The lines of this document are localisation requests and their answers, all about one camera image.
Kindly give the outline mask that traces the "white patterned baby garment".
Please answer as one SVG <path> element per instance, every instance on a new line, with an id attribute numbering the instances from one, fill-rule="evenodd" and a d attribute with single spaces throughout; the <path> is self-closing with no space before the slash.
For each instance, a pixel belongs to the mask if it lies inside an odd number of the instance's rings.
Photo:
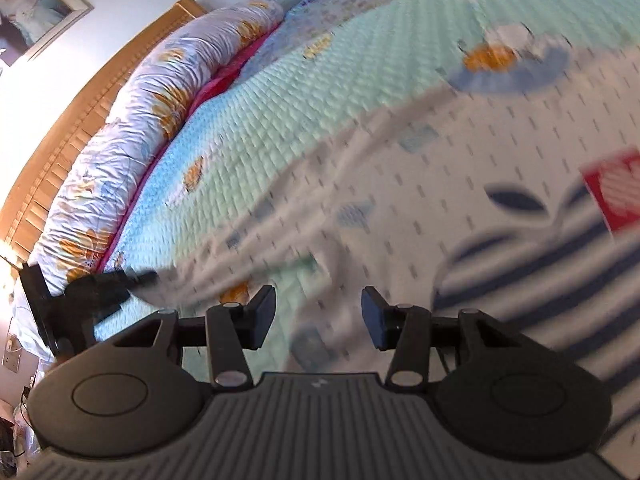
<path id="1" fill-rule="evenodd" d="M 604 456 L 639 471 L 639 51 L 569 50 L 535 93 L 475 86 L 382 107 L 299 155 L 248 214 L 141 298 L 195 310 L 304 261 L 283 367 L 382 370 L 375 287 L 440 315 L 481 310 L 559 351 L 613 403 Z"/>

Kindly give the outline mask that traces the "wooden headboard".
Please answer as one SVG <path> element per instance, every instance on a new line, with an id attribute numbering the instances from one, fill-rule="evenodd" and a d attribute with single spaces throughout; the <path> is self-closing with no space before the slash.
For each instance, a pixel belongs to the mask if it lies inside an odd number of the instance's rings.
<path id="1" fill-rule="evenodd" d="M 1 209 L 1 240 L 17 258 L 28 259 L 73 162 L 104 126 L 134 69 L 168 35 L 205 13 L 196 0 L 178 0 L 98 70 L 53 124 L 14 180 Z"/>

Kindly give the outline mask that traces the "floral long pillow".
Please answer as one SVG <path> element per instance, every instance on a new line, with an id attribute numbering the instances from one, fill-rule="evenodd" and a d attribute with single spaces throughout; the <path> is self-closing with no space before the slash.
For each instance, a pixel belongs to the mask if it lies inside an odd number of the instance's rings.
<path id="1" fill-rule="evenodd" d="M 181 130 L 198 92 L 283 17 L 273 0 L 213 10 L 172 32 L 134 69 L 73 162 L 29 255 L 50 289 L 96 271 L 146 170 Z"/>

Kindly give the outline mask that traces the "mint green bee quilt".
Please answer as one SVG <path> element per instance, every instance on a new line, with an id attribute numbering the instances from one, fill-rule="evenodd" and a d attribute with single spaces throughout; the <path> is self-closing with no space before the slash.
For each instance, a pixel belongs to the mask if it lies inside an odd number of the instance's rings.
<path id="1" fill-rule="evenodd" d="M 535 93 L 568 70 L 569 50 L 635 47 L 639 0 L 393 0 L 288 52 L 201 105 L 143 185 L 109 268 L 162 270 L 251 212 L 297 156 L 382 107 L 475 86 L 483 96 Z M 283 367 L 304 261 L 260 286 L 277 292 L 255 373 Z M 176 308 L 182 316 L 207 306 Z"/>

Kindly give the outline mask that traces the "framed wall picture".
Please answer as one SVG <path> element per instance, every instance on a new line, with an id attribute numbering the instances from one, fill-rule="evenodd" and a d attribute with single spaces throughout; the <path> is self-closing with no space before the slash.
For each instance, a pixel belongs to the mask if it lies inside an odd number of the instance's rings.
<path id="1" fill-rule="evenodd" d="M 1 73 L 40 55 L 92 9 L 87 0 L 1 0 Z"/>

